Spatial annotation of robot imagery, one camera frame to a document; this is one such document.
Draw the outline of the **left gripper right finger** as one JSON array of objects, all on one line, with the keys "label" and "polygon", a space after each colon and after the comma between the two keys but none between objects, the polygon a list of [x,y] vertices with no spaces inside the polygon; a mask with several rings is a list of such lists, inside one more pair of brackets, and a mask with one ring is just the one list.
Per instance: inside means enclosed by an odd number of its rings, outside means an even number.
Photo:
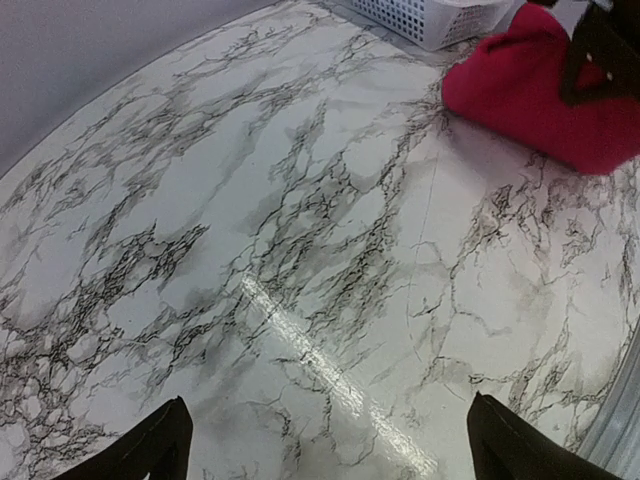
[{"label": "left gripper right finger", "polygon": [[554,443],[491,395],[475,395],[467,432],[479,480],[618,479]]}]

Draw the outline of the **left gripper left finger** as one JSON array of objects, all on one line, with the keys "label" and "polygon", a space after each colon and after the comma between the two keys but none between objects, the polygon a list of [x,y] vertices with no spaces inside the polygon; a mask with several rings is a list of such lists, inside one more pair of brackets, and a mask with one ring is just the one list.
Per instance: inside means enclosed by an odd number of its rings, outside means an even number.
[{"label": "left gripper left finger", "polygon": [[106,449],[55,480],[187,478],[193,420],[182,397],[170,399]]}]

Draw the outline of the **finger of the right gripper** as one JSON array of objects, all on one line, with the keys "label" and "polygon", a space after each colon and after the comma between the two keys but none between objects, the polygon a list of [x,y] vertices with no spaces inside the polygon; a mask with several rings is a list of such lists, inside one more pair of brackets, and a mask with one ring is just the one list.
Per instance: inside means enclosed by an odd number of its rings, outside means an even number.
[{"label": "finger of the right gripper", "polygon": [[[586,66],[604,79],[582,87]],[[639,3],[591,1],[576,24],[567,50],[560,87],[570,106],[611,98],[639,98]]]}]

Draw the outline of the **magenta t-shirt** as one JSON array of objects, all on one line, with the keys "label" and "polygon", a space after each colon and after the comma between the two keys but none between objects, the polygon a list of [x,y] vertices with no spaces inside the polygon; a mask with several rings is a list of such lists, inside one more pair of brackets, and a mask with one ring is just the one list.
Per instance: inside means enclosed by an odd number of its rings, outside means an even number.
[{"label": "magenta t-shirt", "polygon": [[[454,114],[589,175],[615,170],[639,154],[639,98],[576,106],[560,96],[573,32],[552,15],[551,1],[528,1],[508,29],[484,39],[442,81]],[[604,79],[586,66],[582,87]]]}]

